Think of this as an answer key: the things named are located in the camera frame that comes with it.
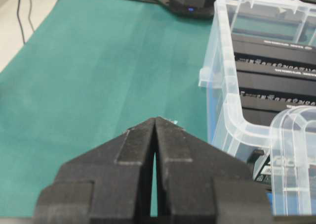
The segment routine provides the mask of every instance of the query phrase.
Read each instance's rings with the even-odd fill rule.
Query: transparent storage container
[[[199,86],[207,88],[209,143],[245,162],[254,149],[264,150],[271,159],[274,214],[316,215],[316,108],[284,110],[271,126],[245,120],[232,32],[265,38],[272,32],[274,40],[315,46],[316,6],[299,0],[216,0],[199,75]],[[266,157],[257,161],[254,174]]]

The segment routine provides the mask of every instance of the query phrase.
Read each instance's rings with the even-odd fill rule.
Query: white floor
[[[32,0],[33,10],[31,20],[36,29],[57,0]],[[21,0],[20,19],[23,25],[25,40],[32,35],[28,22],[29,0]],[[23,46],[19,23],[16,16],[18,0],[0,0],[0,72]]]

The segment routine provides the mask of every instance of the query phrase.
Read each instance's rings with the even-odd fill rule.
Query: power cord
[[[18,17],[18,21],[19,21],[19,25],[20,25],[20,29],[21,29],[23,44],[25,44],[24,31],[23,31],[22,23],[21,23],[20,16],[19,16],[20,3],[21,3],[21,0],[18,0],[18,9],[17,9],[17,11],[16,11],[16,15],[17,15],[17,17]]]
[[[31,21],[32,5],[33,5],[32,0],[30,0],[30,10],[29,10],[28,20],[29,20],[30,26],[31,26],[31,28],[32,28],[32,30],[34,32],[34,27],[33,27],[32,21]]]

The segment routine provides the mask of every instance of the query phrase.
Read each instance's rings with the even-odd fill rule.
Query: black cable
[[[29,16],[28,16],[28,20],[29,20],[29,23],[30,23],[30,26],[34,32],[34,27],[33,27],[33,24],[32,24],[32,21],[31,21],[31,14],[32,14],[32,0],[30,0],[30,10],[29,10]]]
[[[17,15],[17,17],[18,17],[18,21],[19,21],[19,25],[20,25],[20,29],[21,29],[23,44],[25,44],[25,38],[24,38],[23,27],[22,27],[22,23],[21,23],[21,20],[20,20],[20,16],[19,16],[20,3],[21,3],[21,0],[18,0],[18,9],[17,9],[17,11],[16,11],[16,15]]]

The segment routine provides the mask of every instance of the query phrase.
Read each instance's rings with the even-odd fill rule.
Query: green mat
[[[149,117],[206,140],[210,21],[131,0],[59,0],[0,74],[0,216],[31,216],[67,160]]]

